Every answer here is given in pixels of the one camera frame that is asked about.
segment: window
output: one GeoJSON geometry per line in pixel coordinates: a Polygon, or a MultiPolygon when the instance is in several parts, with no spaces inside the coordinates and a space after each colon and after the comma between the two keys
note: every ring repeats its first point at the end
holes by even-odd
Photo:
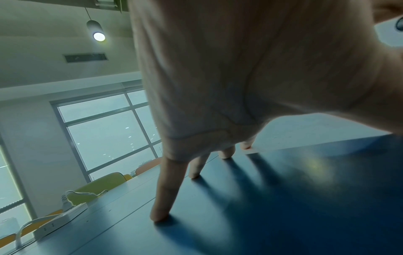
{"type": "Polygon", "coordinates": [[[15,182],[0,138],[0,239],[16,233],[31,220],[26,201],[15,182]]]}
{"type": "Polygon", "coordinates": [[[131,174],[162,157],[157,126],[144,90],[56,105],[87,181],[131,174]]]}

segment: white power strip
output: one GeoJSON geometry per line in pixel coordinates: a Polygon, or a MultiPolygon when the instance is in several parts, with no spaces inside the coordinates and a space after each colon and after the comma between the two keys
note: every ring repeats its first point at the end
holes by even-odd
{"type": "Polygon", "coordinates": [[[79,204],[57,216],[56,218],[52,219],[51,221],[45,223],[37,230],[34,231],[34,238],[35,241],[43,238],[46,235],[49,235],[53,231],[61,228],[62,226],[66,225],[70,221],[72,221],[75,217],[80,215],[80,213],[84,212],[88,208],[87,204],[79,204]]]}

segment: power outlet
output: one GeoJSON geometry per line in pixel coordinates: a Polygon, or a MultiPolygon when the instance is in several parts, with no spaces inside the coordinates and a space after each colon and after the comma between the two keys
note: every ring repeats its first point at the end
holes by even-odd
{"type": "Polygon", "coordinates": [[[80,213],[84,212],[88,208],[87,204],[79,204],[57,216],[56,218],[52,219],[51,221],[45,223],[37,230],[34,231],[34,238],[35,241],[43,238],[44,236],[49,235],[53,231],[61,228],[62,226],[66,225],[70,221],[72,221],[75,217],[80,215],[80,213]]]}

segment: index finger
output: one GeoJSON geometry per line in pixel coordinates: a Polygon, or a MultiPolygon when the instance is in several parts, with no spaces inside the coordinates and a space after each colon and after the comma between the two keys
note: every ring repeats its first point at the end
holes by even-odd
{"type": "Polygon", "coordinates": [[[161,221],[168,217],[179,188],[185,178],[189,162],[175,161],[164,156],[161,162],[157,194],[150,218],[161,221]]]}

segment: green chair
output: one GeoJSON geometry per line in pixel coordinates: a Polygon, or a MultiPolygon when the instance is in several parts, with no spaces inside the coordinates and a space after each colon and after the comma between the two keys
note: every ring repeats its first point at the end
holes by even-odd
{"type": "MultiPolygon", "coordinates": [[[[88,183],[87,185],[76,189],[75,192],[90,192],[99,194],[104,190],[111,190],[116,188],[117,186],[126,182],[126,178],[121,173],[111,173],[96,179],[88,183]]],[[[73,203],[73,205],[79,205],[82,203],[88,203],[94,200],[95,196],[88,195],[78,195],[74,193],[70,193],[67,195],[67,198],[73,203]]]]}

